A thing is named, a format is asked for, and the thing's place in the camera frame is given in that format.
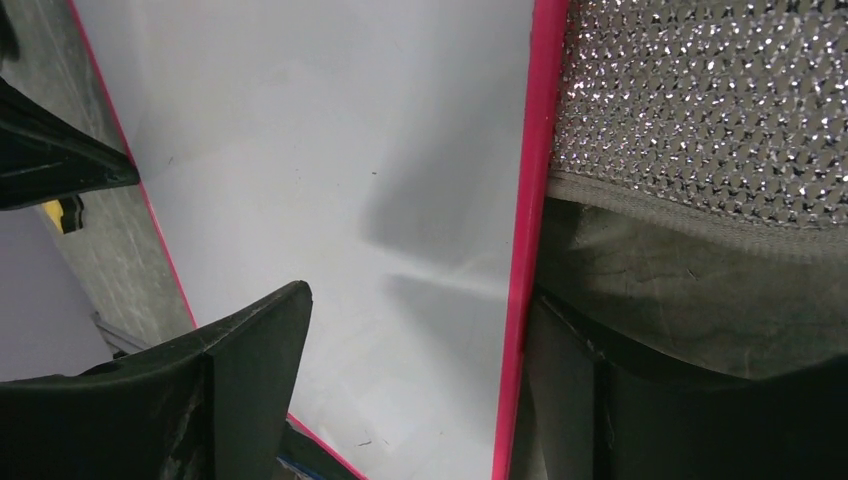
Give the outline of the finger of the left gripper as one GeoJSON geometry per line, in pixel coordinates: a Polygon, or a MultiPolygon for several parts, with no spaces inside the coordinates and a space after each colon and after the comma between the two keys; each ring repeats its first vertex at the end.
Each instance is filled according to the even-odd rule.
{"type": "Polygon", "coordinates": [[[1,208],[136,185],[129,157],[1,82],[1,208]]]}

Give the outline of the red framed whiteboard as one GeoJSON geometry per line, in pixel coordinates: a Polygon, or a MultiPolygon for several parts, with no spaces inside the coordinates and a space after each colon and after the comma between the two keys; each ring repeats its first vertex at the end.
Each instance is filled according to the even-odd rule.
{"type": "Polygon", "coordinates": [[[193,321],[314,298],[293,418],[505,479],[564,1],[75,1],[193,321]]]}

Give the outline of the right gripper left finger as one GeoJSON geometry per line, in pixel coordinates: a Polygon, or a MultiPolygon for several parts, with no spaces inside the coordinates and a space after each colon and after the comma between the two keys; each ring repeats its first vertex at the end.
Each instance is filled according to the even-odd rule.
{"type": "Polygon", "coordinates": [[[76,376],[1,386],[5,479],[269,479],[313,299],[289,283],[76,376]]]}

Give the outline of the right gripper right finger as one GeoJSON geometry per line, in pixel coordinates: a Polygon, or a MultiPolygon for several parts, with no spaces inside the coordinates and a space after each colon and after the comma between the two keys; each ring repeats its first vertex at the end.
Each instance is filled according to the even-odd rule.
{"type": "Polygon", "coordinates": [[[843,479],[847,361],[764,380],[701,368],[546,293],[524,369],[551,479],[843,479]]]}

